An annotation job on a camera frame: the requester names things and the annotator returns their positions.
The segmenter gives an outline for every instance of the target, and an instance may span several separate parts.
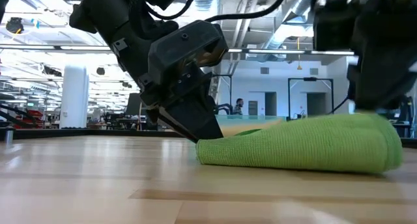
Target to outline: fluorescent light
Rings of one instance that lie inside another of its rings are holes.
[[[61,49],[110,51],[110,48],[107,46],[61,46]]]
[[[122,82],[134,82],[132,80],[91,80],[91,83],[122,83]]]
[[[1,44],[0,49],[55,49],[53,46],[44,45],[19,45],[19,44]]]
[[[67,1],[67,3],[70,3],[70,4],[80,4],[81,3],[81,1],[79,1],[79,0],[69,0],[69,1]]]
[[[57,78],[51,78],[51,79],[46,79],[46,78],[20,78],[20,77],[0,77],[0,81],[63,81],[63,79],[57,79]]]
[[[311,51],[312,55],[354,55],[353,51]]]
[[[18,91],[0,91],[1,94],[20,94]]]
[[[304,54],[305,51],[297,50],[284,50],[284,49],[249,49],[248,53],[258,53],[258,54]]]
[[[243,51],[242,49],[235,49],[235,48],[229,49],[229,53],[241,53],[242,51]]]
[[[6,103],[26,103],[27,100],[2,100],[3,102]]]

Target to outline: green microfiber cloth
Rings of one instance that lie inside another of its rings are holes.
[[[376,114],[294,120],[221,139],[200,140],[202,164],[382,173],[403,161],[394,127]]]

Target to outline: desk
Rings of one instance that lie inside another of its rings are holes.
[[[0,223],[416,223],[417,150],[383,176],[200,165],[185,139],[0,146]]]

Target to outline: white cylindrical tank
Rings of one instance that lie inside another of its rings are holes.
[[[59,128],[87,127],[89,75],[82,64],[65,66]]]

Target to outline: metal frame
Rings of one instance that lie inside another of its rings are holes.
[[[28,44],[0,44],[0,49],[18,49],[32,51],[54,51],[72,53],[106,53],[113,54],[108,46],[74,46],[74,45],[28,45]],[[228,53],[240,54],[296,54],[296,55],[337,55],[346,56],[354,55],[353,51],[313,51],[313,50],[297,50],[297,49],[248,49],[248,48],[229,48]]]
[[[288,117],[291,118],[291,80],[300,80],[300,81],[329,81],[330,89],[332,93],[332,109],[334,109],[334,84],[332,78],[317,78],[317,77],[290,77],[288,79]]]
[[[228,77],[230,79],[230,89],[229,89],[229,95],[230,95],[230,105],[232,104],[232,75],[231,74],[213,74],[213,77]]]

